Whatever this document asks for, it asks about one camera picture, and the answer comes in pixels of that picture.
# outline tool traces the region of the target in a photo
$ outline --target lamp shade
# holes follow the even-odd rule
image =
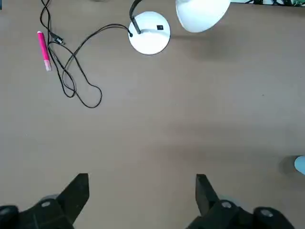
[[[176,0],[181,25],[189,32],[214,26],[228,10],[231,0]]]

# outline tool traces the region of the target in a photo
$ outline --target lamp base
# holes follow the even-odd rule
[[[135,17],[141,30],[138,34],[133,23],[130,23],[129,30],[133,34],[129,41],[134,49],[145,55],[154,55],[161,52],[167,46],[171,29],[167,20],[156,12],[143,12]]]

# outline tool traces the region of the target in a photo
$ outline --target power cord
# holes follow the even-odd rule
[[[44,28],[47,29],[48,31],[48,36],[47,36],[47,47],[48,47],[48,51],[49,51],[49,55],[55,65],[55,68],[56,68],[56,72],[57,72],[57,75],[58,75],[58,78],[59,78],[59,81],[61,83],[61,87],[62,87],[62,90],[64,92],[64,94],[68,97],[68,98],[73,98],[74,96],[77,96],[78,99],[80,100],[80,102],[88,107],[88,108],[96,108],[98,105],[101,104],[102,102],[102,90],[90,83],[90,81],[88,80],[85,72],[83,71],[78,59],[76,58],[76,55],[77,53],[79,52],[79,50],[82,48],[82,46],[93,36],[95,36],[96,34],[104,31],[104,30],[107,30],[107,29],[111,29],[111,28],[119,28],[119,29],[124,29],[126,30],[129,35],[132,37],[132,33],[129,31],[129,29],[122,25],[122,24],[108,24],[108,25],[105,25],[103,27],[101,27],[100,29],[98,29],[97,31],[93,32],[92,34],[90,34],[83,42],[81,42],[81,44],[79,45],[79,47],[74,51],[72,52],[70,49],[68,49],[65,45],[64,45],[64,40],[63,38],[61,38],[60,36],[56,35],[55,33],[52,32],[52,29],[51,29],[51,14],[50,14],[50,11],[48,9],[48,5],[50,3],[50,0],[47,0],[46,2],[44,2],[44,0],[41,0],[42,4],[43,4],[43,9],[41,11],[41,14],[40,14],[40,22],[41,24],[43,25]],[[43,14],[47,12],[47,15],[48,15],[48,24],[45,25],[44,22],[42,21],[42,17],[43,17]],[[58,55],[55,53],[55,51],[52,49],[51,45],[52,44],[56,44],[56,45],[59,45],[61,47],[63,47],[65,50],[67,50],[71,56],[69,57],[69,59],[67,60],[67,62],[65,64],[63,64],[59,58],[58,58]],[[82,73],[83,77],[85,78],[86,82],[88,85],[90,85],[91,87],[94,87],[96,88],[99,92],[100,92],[100,98],[99,98],[99,101],[98,103],[96,103],[95,105],[93,106],[90,106],[90,105],[87,105],[83,99],[80,97],[79,93],[77,92],[77,89],[76,89],[76,83],[75,83],[75,80],[74,78],[72,77],[71,73],[68,71],[68,66],[69,64],[71,63],[72,60],[75,60],[76,63],[77,63],[77,66],[80,70],[80,72]],[[69,86],[65,83],[65,80],[64,80],[64,77],[65,75],[68,76],[68,78],[71,80],[72,82],[72,86]]]

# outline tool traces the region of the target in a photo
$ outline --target pink marker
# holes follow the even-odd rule
[[[43,32],[38,31],[37,35],[38,35],[38,40],[39,40],[39,44],[40,44],[40,47],[41,47],[41,52],[42,52],[44,65],[46,66],[46,70],[47,70],[47,72],[52,71],[51,63],[50,63],[50,59],[49,59],[49,54],[48,54],[48,51],[47,51],[47,45],[46,45],[46,41],[44,39]]]

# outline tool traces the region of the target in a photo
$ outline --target cable plug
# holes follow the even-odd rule
[[[57,42],[58,44],[65,44],[65,42],[63,41],[63,38],[61,38],[60,36],[57,36],[55,33],[50,32],[51,37],[55,40],[55,42]]]

